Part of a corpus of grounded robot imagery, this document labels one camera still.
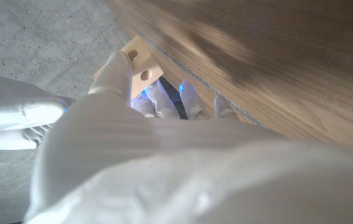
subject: white fabric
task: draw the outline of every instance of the white fabric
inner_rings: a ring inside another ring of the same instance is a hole
[[[37,86],[0,77],[0,149],[35,149],[73,103]]]
[[[145,118],[128,63],[112,54],[123,69],[53,125],[27,223],[353,223],[353,155],[236,119]]]

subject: white protective suit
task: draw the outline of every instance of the white protective suit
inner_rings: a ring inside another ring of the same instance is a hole
[[[189,83],[181,98],[196,121],[145,118],[130,107],[131,76],[113,53],[52,126],[26,223],[353,223],[353,155],[242,123],[220,97],[218,119],[204,120]],[[140,97],[132,105],[159,116]]]
[[[0,77],[0,149],[35,149],[73,99]]]

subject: finger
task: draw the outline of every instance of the finger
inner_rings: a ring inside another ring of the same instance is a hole
[[[59,98],[0,100],[0,131],[52,124],[67,110]]]
[[[209,119],[210,116],[206,111],[206,106],[197,94],[194,86],[188,82],[183,81],[179,86],[180,96],[183,106],[185,107],[186,115],[191,120],[204,120]]]
[[[35,149],[37,143],[24,137],[24,130],[0,131],[0,150]]]
[[[146,118],[156,118],[156,114],[154,112],[154,108],[152,102],[146,95],[146,92],[143,91],[133,100],[131,100],[131,107],[141,114],[143,114]]]
[[[131,61],[124,52],[113,52],[88,94],[112,93],[119,96],[127,105],[130,105],[131,83]]]
[[[225,97],[217,95],[214,98],[214,108],[216,118],[234,118],[239,119],[233,111],[232,106],[227,102]]]
[[[163,85],[159,80],[156,80],[145,89],[147,97],[151,100],[155,108],[156,115],[159,118],[176,118],[179,119],[179,113],[175,108],[174,103],[167,95]]]

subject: wood grain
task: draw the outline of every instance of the wood grain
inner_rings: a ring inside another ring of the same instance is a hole
[[[178,61],[266,127],[353,150],[352,1],[108,4],[127,33],[156,46],[173,85],[191,78],[171,72]]]
[[[144,91],[146,87],[158,80],[158,78],[163,75],[163,70],[152,57],[152,54],[139,35],[135,36],[121,51],[131,60],[131,99],[134,99],[139,93]],[[106,64],[94,73],[94,80],[99,77],[105,66]]]

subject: concrete surface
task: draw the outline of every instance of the concrete surface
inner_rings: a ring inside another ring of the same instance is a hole
[[[0,0],[0,76],[78,98],[128,43],[104,0]],[[0,223],[22,220],[36,150],[0,151]]]

